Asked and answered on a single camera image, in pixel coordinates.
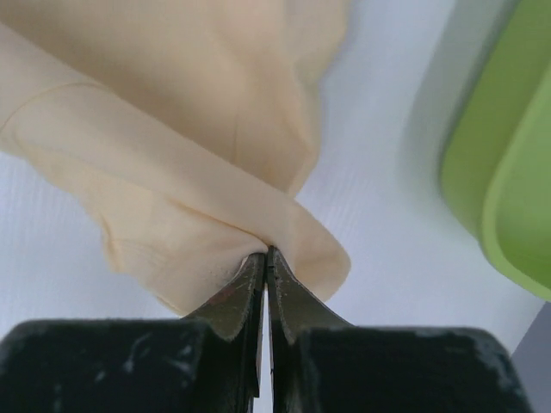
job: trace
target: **towel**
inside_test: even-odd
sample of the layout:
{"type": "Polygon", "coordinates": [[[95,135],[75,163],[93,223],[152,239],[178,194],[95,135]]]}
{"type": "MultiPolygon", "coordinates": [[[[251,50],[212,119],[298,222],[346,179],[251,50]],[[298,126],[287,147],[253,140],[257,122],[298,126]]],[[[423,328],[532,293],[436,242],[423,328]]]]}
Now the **towel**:
{"type": "Polygon", "coordinates": [[[342,0],[3,0],[0,149],[73,194],[178,314],[277,246],[321,299],[350,262],[294,200],[342,0]]]}

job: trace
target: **green bowl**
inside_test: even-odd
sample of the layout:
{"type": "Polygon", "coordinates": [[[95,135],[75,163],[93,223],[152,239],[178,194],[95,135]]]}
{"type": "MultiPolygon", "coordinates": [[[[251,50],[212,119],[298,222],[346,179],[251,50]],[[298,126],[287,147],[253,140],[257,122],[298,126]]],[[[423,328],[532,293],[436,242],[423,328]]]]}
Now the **green bowl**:
{"type": "Polygon", "coordinates": [[[551,300],[551,1],[517,6],[443,159],[449,208],[502,274],[551,300]]]}

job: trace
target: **beige cloth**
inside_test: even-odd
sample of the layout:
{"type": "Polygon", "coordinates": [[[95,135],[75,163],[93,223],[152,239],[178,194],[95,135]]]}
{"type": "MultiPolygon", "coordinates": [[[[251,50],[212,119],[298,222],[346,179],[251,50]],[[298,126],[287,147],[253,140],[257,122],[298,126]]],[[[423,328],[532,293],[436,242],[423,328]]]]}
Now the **beige cloth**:
{"type": "Polygon", "coordinates": [[[343,0],[3,0],[0,146],[74,194],[113,268],[179,313],[271,243],[327,299],[348,257],[292,196],[318,155],[317,82],[346,12],[343,0]]]}

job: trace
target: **crumpled cloth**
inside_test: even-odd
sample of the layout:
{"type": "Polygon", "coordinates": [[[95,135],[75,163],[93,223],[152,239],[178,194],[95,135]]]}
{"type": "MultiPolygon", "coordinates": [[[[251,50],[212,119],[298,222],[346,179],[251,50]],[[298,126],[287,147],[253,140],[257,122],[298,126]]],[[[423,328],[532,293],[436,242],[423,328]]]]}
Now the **crumpled cloth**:
{"type": "Polygon", "coordinates": [[[114,271],[185,314],[277,246],[321,299],[350,261],[294,196],[346,0],[2,0],[0,149],[73,194],[114,271]]]}

